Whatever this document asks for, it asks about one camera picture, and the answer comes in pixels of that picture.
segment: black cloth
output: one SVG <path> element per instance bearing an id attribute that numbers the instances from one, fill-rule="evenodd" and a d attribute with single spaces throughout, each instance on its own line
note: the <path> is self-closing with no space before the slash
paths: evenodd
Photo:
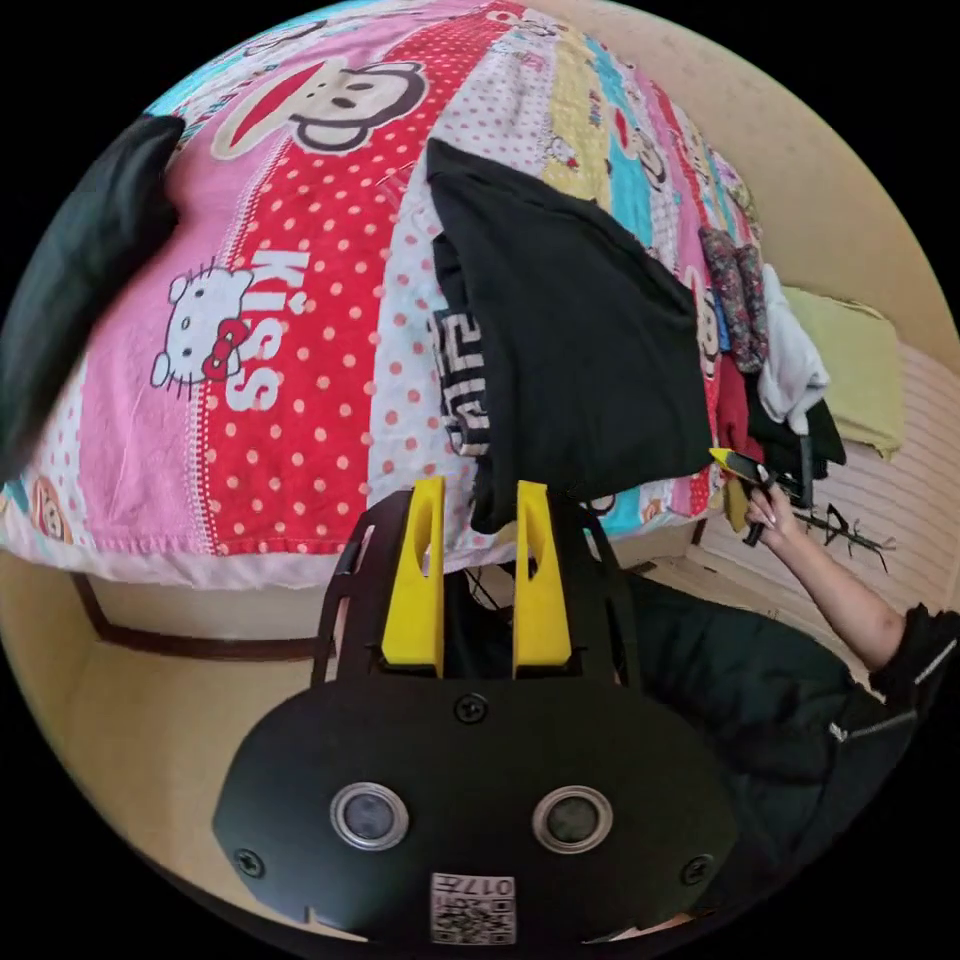
<path id="1" fill-rule="evenodd" d="M 747 434 L 763 447 L 763 462 L 779 474 L 800 477 L 800 438 L 789 424 L 775 423 L 763 409 L 757 392 L 758 376 L 743 378 L 747 388 Z M 815 403 L 807 412 L 807 424 L 813 452 L 813 479 L 827 476 L 827 462 L 841 466 L 847 462 L 847 452 L 837 431 L 825 400 Z"/>
<path id="2" fill-rule="evenodd" d="M 0 330 L 0 481 L 19 476 L 113 298 L 163 245 L 177 211 L 163 172 L 184 122 L 141 116 L 63 202 Z"/>
<path id="3" fill-rule="evenodd" d="M 705 467 L 690 291 L 595 204 L 527 174 L 431 139 L 427 179 L 440 287 L 481 334 L 474 529 L 515 518 L 518 480 L 585 502 Z"/>
<path id="4" fill-rule="evenodd" d="M 762 897 L 876 795 L 955 659 L 960 616 L 910 611 L 897 654 L 870 677 L 881 703 L 800 631 L 628 579 L 645 689 L 710 744 L 737 811 L 740 839 L 698 909 Z"/>

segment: beige wall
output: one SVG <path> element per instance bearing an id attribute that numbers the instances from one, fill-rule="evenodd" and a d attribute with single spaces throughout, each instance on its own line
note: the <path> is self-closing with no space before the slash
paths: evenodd
<path id="1" fill-rule="evenodd" d="M 590 30 L 687 111 L 753 191 L 764 256 L 784 283 L 869 303 L 906 343 L 960 374 L 960 338 L 912 231 L 801 100 L 724 47 L 650 14 L 601 0 L 531 6 Z"/>

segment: cable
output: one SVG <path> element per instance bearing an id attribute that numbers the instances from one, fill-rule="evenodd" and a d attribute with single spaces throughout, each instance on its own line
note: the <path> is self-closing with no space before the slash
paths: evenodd
<path id="1" fill-rule="evenodd" d="M 494 600 L 493 597 L 490 596 L 489 592 L 486 590 L 486 588 L 485 588 L 485 587 L 483 586 L 483 584 L 480 582 L 480 578 L 479 578 L 475 573 L 473 573 L 471 570 L 467 569 L 466 567 L 464 567 L 464 571 L 463 571 L 463 572 L 473 581 L 473 590 L 470 591 L 470 596 L 471 596 L 474 600 L 476 600 L 476 599 L 477 599 L 477 591 L 479 590 L 479 591 L 487 598 L 487 600 L 490 602 L 490 605 L 491 605 L 492 609 L 494 609 L 494 610 L 500 610 L 500 609 L 501 609 L 500 604 L 497 603 L 497 601 Z"/>

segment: pink bedsheet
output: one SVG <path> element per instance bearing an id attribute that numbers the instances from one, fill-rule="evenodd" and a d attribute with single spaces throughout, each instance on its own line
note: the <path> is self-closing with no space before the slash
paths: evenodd
<path id="1" fill-rule="evenodd" d="M 430 135 L 595 198 L 694 289 L 715 428 L 697 229 L 751 233 L 655 83 L 515 3 L 284 36 L 180 105 L 180 226 L 100 324 L 24 477 L 30 515 L 0 517 L 10 549 L 113 579 L 315 585 L 368 503 L 439 473 L 448 565 L 508 555 L 469 529 L 472 463 L 439 422 Z M 625 492 L 611 532 L 700 513 L 718 482 Z"/>

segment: patterned cloth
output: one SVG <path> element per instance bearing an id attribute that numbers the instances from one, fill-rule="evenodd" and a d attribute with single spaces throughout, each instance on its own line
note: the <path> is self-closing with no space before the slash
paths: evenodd
<path id="1" fill-rule="evenodd" d="M 765 360 L 769 352 L 770 336 L 767 328 L 766 300 L 763 295 L 763 261 L 760 259 L 760 251 L 752 243 L 739 247 L 735 256 L 737 268 L 740 270 L 740 279 L 743 282 L 743 295 L 747 301 L 754 349 Z"/>
<path id="2" fill-rule="evenodd" d="M 437 310 L 427 321 L 440 376 L 440 410 L 454 453 L 481 457 L 490 447 L 480 327 L 468 313 Z"/>
<path id="3" fill-rule="evenodd" d="M 741 373 L 759 373 L 767 358 L 760 252 L 754 246 L 738 250 L 729 233 L 710 227 L 700 228 L 700 243 L 714 298 L 726 319 L 730 352 L 737 369 Z"/>

